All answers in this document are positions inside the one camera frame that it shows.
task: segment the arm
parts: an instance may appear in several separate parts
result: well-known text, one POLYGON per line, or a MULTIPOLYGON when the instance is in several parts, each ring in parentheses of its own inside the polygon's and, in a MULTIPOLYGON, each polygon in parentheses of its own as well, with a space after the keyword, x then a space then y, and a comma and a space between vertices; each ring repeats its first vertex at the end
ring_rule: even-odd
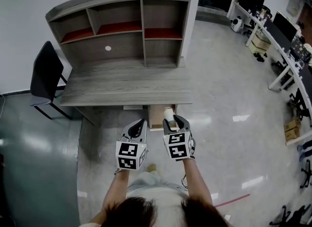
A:
POLYGON ((90 221, 90 223, 103 224, 105 220, 105 209, 114 205, 119 205, 126 199, 129 180, 129 171, 122 170, 116 173, 115 178, 106 193, 102 210, 90 221))
POLYGON ((211 199, 210 191, 201 177, 195 160, 183 159, 183 164, 190 197, 200 198, 204 202, 212 205, 213 201, 211 199))

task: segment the computer monitor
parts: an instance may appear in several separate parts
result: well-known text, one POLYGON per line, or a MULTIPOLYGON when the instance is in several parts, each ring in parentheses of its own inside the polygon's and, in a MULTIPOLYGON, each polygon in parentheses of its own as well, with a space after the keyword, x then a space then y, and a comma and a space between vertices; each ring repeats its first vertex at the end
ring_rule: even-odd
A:
POLYGON ((256 10, 261 12, 264 0, 248 0, 248 3, 251 8, 255 8, 256 10))
POLYGON ((276 13, 273 24, 292 42, 297 29, 279 12, 276 13))

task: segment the wooden desk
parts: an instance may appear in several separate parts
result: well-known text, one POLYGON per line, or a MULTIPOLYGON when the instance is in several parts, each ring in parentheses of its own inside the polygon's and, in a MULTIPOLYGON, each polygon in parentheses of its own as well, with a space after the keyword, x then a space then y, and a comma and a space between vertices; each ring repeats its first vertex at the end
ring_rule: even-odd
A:
POLYGON ((110 59, 72 71, 60 105, 151 105, 192 103, 185 67, 144 67, 137 59, 110 59))

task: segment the chair leg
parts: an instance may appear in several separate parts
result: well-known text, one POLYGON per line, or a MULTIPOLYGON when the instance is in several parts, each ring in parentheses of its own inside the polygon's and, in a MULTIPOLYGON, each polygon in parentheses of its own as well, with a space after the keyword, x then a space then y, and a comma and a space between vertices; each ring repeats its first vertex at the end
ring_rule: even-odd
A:
POLYGON ((53 107, 56 111, 58 111, 59 113, 63 114, 66 118, 68 118, 69 120, 72 120, 71 117, 69 117, 65 112, 63 112, 61 109, 59 109, 55 104, 51 103, 50 104, 51 107, 53 107))
POLYGON ((34 108, 37 109, 39 112, 41 112, 45 117, 51 120, 51 117, 48 114, 46 114, 44 111, 42 111, 38 106, 34 106, 34 108))
POLYGON ((64 81, 65 84, 67 84, 67 80, 64 78, 63 75, 61 75, 60 78, 64 81))

